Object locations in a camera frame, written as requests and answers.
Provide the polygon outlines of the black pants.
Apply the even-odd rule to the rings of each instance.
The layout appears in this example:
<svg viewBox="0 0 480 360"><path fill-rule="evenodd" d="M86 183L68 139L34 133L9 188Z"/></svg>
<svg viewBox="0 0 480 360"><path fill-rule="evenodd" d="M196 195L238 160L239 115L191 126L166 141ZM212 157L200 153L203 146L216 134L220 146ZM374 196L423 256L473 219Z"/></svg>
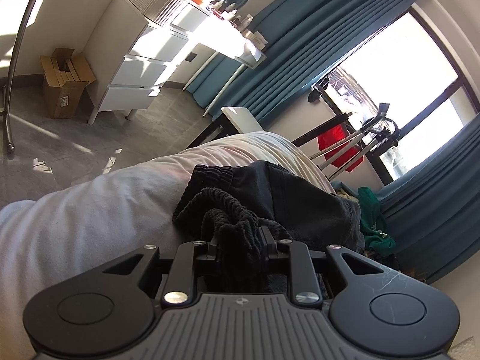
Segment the black pants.
<svg viewBox="0 0 480 360"><path fill-rule="evenodd" d="M188 241L216 240L216 261L205 281L227 293L284 289L282 278L265 270L263 227L276 240L303 242L311 250L341 245L363 254L360 219L358 203L266 161L196 166L172 216Z"/></svg>

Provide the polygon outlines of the green garment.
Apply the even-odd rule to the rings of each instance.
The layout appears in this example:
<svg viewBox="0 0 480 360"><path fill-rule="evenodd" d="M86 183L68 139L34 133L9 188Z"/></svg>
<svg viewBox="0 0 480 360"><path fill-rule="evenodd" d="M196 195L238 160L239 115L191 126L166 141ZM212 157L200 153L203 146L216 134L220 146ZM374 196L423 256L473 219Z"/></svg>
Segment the green garment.
<svg viewBox="0 0 480 360"><path fill-rule="evenodd" d="M395 240L386 233L386 220L377 196L368 187L360 187L357 194L361 210L360 230L366 249L381 257L393 254Z"/></svg>

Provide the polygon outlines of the red garment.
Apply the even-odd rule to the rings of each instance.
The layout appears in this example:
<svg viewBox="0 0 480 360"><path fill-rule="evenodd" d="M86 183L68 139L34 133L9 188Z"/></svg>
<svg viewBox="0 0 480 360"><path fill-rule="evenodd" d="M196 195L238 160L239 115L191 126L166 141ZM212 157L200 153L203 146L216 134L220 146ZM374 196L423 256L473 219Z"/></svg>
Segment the red garment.
<svg viewBox="0 0 480 360"><path fill-rule="evenodd" d="M337 143L338 141L341 141L343 138L351 135L352 133L354 133L354 129L352 126L345 123L336 125L332 127L330 130L320 134L317 137L318 149L320 151L327 149L333 144ZM347 145L348 143L345 142L342 145L339 145L337 148L331 150L330 152L325 153L324 154L325 160L330 160L331 157L335 156L337 152L341 151ZM332 162L332 165L337 168L340 168L341 166L349 162L358 153L360 153L360 146L358 144L355 144L353 147L351 147L341 156L336 158Z"/></svg>

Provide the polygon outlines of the teal curtain right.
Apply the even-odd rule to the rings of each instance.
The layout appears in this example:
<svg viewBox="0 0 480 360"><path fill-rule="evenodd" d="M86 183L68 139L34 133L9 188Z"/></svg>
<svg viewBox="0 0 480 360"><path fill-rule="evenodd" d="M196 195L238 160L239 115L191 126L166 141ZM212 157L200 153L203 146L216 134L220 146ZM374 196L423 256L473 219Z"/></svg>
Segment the teal curtain right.
<svg viewBox="0 0 480 360"><path fill-rule="evenodd" d="M429 284L479 251L479 119L377 192L404 272Z"/></svg>

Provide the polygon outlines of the teal curtain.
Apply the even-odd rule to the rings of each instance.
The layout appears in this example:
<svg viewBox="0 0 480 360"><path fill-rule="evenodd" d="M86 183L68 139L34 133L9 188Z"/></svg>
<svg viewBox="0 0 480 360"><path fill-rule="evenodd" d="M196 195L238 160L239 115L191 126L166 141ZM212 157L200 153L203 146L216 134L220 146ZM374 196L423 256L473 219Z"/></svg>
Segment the teal curtain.
<svg viewBox="0 0 480 360"><path fill-rule="evenodd" d="M377 192L404 272L429 284L479 251L479 119Z"/></svg>
<svg viewBox="0 0 480 360"><path fill-rule="evenodd" d="M416 0L275 0L251 22L267 40L266 59L233 81L236 61L218 55L187 90L216 118L245 107L269 125L352 50L405 13Z"/></svg>

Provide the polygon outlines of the silver garment steamer stand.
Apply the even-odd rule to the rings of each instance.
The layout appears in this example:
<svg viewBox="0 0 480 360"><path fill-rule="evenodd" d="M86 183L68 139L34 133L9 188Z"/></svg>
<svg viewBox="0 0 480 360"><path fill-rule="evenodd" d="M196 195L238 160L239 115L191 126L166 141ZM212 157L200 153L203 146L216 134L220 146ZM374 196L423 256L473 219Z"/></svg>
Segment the silver garment steamer stand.
<svg viewBox="0 0 480 360"><path fill-rule="evenodd" d="M311 154L309 158L314 160L319 157L323 157L323 162L319 165L321 171L325 170L329 166L333 166L332 162L336 158L341 156L355 144L360 146L360 153L353 157L349 162L345 163L340 168L336 167L336 170L327 176L329 181L334 180L340 176L343 172L346 172L348 169L353 169L356 165L361 164L364 156L375 147L380 144L390 144L391 146L397 146L400 139L400 128L397 123L387 117L387 112L389 111L389 103L380 103L377 108L377 114L367 119L363 124L354 131L351 135L343 138L341 141L333 144L327 149L318 151L315 154ZM343 143L347 142L348 145L344 147L341 151L330 158L330 160L325 160L324 154L330 152L331 150L337 148Z"/></svg>

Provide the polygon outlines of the white stool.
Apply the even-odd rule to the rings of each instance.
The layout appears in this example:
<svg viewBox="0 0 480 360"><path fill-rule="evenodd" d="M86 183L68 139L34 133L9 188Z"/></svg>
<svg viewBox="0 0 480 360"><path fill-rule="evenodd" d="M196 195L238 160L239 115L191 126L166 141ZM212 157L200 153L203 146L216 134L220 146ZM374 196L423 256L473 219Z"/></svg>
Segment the white stool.
<svg viewBox="0 0 480 360"><path fill-rule="evenodd" d="M244 107L224 106L221 108L227 129L233 134L263 132L255 117Z"/></svg>

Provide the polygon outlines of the chrome curved pole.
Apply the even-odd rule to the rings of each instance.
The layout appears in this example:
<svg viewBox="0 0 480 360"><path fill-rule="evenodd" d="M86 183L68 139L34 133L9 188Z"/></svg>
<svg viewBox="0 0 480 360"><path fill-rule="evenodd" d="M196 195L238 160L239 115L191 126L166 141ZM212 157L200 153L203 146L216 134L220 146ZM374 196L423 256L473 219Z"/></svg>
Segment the chrome curved pole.
<svg viewBox="0 0 480 360"><path fill-rule="evenodd" d="M11 128L11 95L13 90L13 83L16 75L17 63L20 57L21 46L28 26L28 21L32 14L32 10L37 0L28 0L19 29L16 34L16 39L13 45L12 55L7 74L7 83L2 87L3 107L1 108L1 116L3 117L3 127L6 139L6 149L8 155L13 155L16 147L13 141Z"/></svg>

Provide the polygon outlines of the white drawer dresser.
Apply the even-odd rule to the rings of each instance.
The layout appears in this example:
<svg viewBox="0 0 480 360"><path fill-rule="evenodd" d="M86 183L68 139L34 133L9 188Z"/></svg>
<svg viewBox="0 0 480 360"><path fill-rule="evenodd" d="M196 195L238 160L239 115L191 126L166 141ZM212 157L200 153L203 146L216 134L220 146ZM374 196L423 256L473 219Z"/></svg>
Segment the white drawer dresser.
<svg viewBox="0 0 480 360"><path fill-rule="evenodd" d="M189 2L169 3L159 24L130 0L112 0L97 22L83 54L96 80L87 92L93 110L88 124L105 111L148 108L161 87L198 44L194 31L208 18Z"/></svg>

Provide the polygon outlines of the cardboard box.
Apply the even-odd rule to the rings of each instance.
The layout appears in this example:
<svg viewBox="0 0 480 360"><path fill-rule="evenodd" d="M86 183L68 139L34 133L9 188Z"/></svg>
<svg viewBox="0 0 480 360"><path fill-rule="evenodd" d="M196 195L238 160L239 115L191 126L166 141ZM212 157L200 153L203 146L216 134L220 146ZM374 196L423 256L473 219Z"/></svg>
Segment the cardboard box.
<svg viewBox="0 0 480 360"><path fill-rule="evenodd" d="M51 56L40 57L44 72L43 94L51 119L71 119L84 89L96 77L86 57L74 49L56 48Z"/></svg>

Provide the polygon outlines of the white vanity table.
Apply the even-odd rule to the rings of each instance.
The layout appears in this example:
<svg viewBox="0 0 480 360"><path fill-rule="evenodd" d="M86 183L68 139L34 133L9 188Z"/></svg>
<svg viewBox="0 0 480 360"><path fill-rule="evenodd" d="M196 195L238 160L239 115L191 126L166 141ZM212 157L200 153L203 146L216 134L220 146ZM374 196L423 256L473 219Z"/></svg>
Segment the white vanity table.
<svg viewBox="0 0 480 360"><path fill-rule="evenodd" d="M214 53L201 65L190 79L187 80L182 88L183 90L187 89L187 87L218 54L222 54L225 57L240 63L239 67L221 87L214 99L208 104L203 113L203 116L206 116L211 108L213 108L218 102L221 95L246 68L258 68L258 66L267 59L267 56L261 49L258 49L250 39L245 38L239 30L227 21L218 19L212 12L210 12L209 17L205 19L205 21L202 22L202 24L200 24L190 35L199 44L214 50Z"/></svg>

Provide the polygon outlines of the teal curtain left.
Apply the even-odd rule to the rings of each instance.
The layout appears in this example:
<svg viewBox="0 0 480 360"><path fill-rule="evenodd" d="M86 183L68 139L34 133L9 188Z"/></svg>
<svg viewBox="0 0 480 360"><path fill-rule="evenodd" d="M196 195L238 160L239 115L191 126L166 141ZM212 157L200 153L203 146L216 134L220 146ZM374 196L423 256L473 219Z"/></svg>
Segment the teal curtain left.
<svg viewBox="0 0 480 360"><path fill-rule="evenodd" d="M187 90L216 118L245 107L269 125L352 50L405 13L416 0L275 0L251 22L267 40L266 59L233 81L236 61L218 55Z"/></svg>

